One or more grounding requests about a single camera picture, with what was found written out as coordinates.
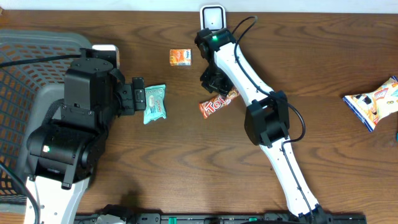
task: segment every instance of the snack package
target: snack package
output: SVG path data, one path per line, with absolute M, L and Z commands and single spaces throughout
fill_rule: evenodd
M 208 100 L 203 103 L 199 103 L 199 109 L 203 114 L 203 117 L 207 119 L 209 115 L 219 110 L 220 108 L 231 103 L 233 99 L 239 96 L 239 91 L 233 87 L 231 91 L 229 91 L 226 97 L 221 95 L 213 97 L 211 100 Z
M 170 65 L 191 65 L 191 49 L 170 49 Z
M 166 119 L 166 110 L 164 108 L 164 96 L 166 85 L 150 86 L 145 88 L 147 108 L 144 112 L 144 124 L 150 121 L 156 121 L 159 118 Z
M 344 96 L 343 100 L 372 132 L 380 119 L 398 111 L 398 79 L 393 76 L 374 92 Z

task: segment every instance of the teal snack packet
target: teal snack packet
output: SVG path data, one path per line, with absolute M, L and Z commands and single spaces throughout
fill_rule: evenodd
M 164 96 L 166 85 L 150 86 L 145 88 L 147 108 L 144 112 L 144 124 L 150 121 L 156 121 L 159 118 L 166 119 L 166 110 L 164 108 Z

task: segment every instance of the chocolate bar wrapper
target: chocolate bar wrapper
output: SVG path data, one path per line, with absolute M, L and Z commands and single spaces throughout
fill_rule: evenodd
M 218 111 L 222 107 L 230 104 L 233 99 L 239 96 L 239 91 L 233 87 L 231 91 L 229 91 L 226 97 L 221 95 L 213 97 L 211 100 L 208 100 L 203 103 L 199 103 L 199 109 L 205 119 L 207 119 L 212 113 Z
M 376 91 L 344 96 L 343 100 L 372 132 L 382 118 L 398 111 L 398 79 L 393 76 Z

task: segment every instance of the wood grain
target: wood grain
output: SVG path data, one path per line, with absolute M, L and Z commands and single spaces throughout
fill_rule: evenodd
M 247 13 L 228 13 L 234 27 Z M 258 13 L 241 46 L 275 90 L 284 90 L 307 123 L 295 156 L 321 205 L 334 213 L 364 213 L 369 223 L 398 219 L 397 116 L 369 134 L 343 103 L 398 75 L 398 16 Z M 115 44 L 121 70 L 166 83 L 167 119 L 143 125 L 142 113 L 119 118 L 78 211 L 109 203 L 165 213 L 256 213 L 286 210 L 267 157 L 251 145 L 245 107 L 235 100 L 204 120 L 198 102 L 211 98 L 199 82 L 206 68 L 193 40 L 192 12 L 4 11 L 0 28 L 75 32 L 93 44 Z M 169 49 L 191 48 L 191 67 L 171 67 Z M 291 115 L 292 136 L 300 134 Z M 22 223 L 0 214 L 0 223 Z

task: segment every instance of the mesh basket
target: mesh basket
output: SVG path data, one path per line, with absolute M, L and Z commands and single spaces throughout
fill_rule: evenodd
M 78 34 L 0 30 L 0 63 L 57 55 L 79 54 L 91 48 Z M 0 161 L 17 172 L 17 160 L 37 92 L 63 83 L 71 59 L 0 68 Z M 10 178 L 0 171 L 0 202 L 25 203 Z

